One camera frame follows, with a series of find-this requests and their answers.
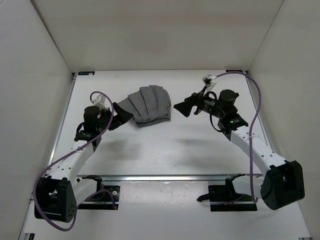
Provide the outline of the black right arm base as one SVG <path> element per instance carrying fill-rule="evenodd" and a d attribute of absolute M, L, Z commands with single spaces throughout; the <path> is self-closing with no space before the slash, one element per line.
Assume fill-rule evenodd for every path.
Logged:
<path fill-rule="evenodd" d="M 199 196 L 198 202 L 209 201 L 211 212 L 255 212 L 250 190 L 250 177 L 245 174 L 229 176 L 223 185 L 209 185 L 208 193 Z"/>

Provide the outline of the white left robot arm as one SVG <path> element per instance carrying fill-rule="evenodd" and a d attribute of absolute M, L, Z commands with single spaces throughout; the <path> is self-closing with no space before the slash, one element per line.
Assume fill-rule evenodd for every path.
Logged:
<path fill-rule="evenodd" d="M 99 199 L 104 194 L 112 195 L 105 189 L 100 176 L 79 176 L 86 161 L 97 150 L 103 134 L 133 118 L 133 114 L 115 102 L 107 108 L 105 99 L 100 94 L 84 109 L 83 121 L 76 129 L 72 149 L 43 170 L 33 186 L 34 216 L 63 232 L 67 228 L 58 226 L 56 222 L 75 223 L 81 203 Z"/>

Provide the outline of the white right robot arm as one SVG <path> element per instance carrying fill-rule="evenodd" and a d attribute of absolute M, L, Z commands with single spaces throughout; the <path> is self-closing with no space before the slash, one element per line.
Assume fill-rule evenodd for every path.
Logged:
<path fill-rule="evenodd" d="M 231 204 L 248 195 L 254 203 L 263 200 L 271 210 L 277 210 L 302 200 L 305 197 L 302 166 L 296 160 L 289 161 L 274 152 L 253 133 L 252 125 L 238 114 L 235 107 L 238 96 L 238 93 L 226 89 L 220 95 L 210 97 L 209 92 L 201 91 L 187 99 L 187 115 L 196 107 L 196 115 L 205 112 L 211 118 L 218 118 L 216 131 L 249 157 L 248 175 L 239 173 L 226 178 L 219 191 L 203 194 L 197 201 L 219 201 L 226 197 L 226 203 Z"/>

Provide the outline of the aluminium table edge rail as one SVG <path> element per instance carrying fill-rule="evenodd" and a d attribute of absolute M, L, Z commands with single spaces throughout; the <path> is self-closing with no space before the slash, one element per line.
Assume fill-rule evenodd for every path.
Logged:
<path fill-rule="evenodd" d="M 257 104 L 252 98 L 254 88 L 240 74 L 212 69 L 96 71 L 93 75 L 79 75 L 73 81 L 51 160 L 71 150 L 76 128 L 83 121 L 84 109 L 91 104 L 90 94 L 95 91 L 105 93 L 117 103 L 140 87 L 157 85 L 167 90 L 172 104 L 177 104 L 200 91 L 204 86 L 202 78 L 208 74 L 218 76 L 214 92 L 230 89 L 239 94 L 235 105 L 240 116 L 251 122 Z M 248 156 L 239 147 L 215 131 L 216 124 L 217 120 L 210 120 L 207 113 L 184 117 L 175 109 L 169 121 L 153 126 L 139 128 L 129 121 L 102 136 L 80 174 L 129 181 L 259 174 L 260 170 L 250 167 Z"/>

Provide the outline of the blue label left corner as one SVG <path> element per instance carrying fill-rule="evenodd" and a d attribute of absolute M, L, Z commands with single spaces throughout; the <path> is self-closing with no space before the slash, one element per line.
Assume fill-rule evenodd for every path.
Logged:
<path fill-rule="evenodd" d="M 95 71 L 79 71 L 77 73 L 78 76 L 93 76 Z"/>

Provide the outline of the grey pleated skirt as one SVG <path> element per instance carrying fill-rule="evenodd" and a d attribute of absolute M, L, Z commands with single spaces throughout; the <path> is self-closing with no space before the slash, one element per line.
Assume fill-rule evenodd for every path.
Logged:
<path fill-rule="evenodd" d="M 158 85 L 139 88 L 117 103 L 120 108 L 133 114 L 139 128 L 149 127 L 171 120 L 171 99 L 169 93 Z"/>

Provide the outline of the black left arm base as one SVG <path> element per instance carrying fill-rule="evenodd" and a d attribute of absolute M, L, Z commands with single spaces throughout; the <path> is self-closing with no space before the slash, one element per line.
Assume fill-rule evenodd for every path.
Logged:
<path fill-rule="evenodd" d="M 101 176 L 78 177 L 74 195 L 79 210 L 118 210 L 121 184 Z"/>

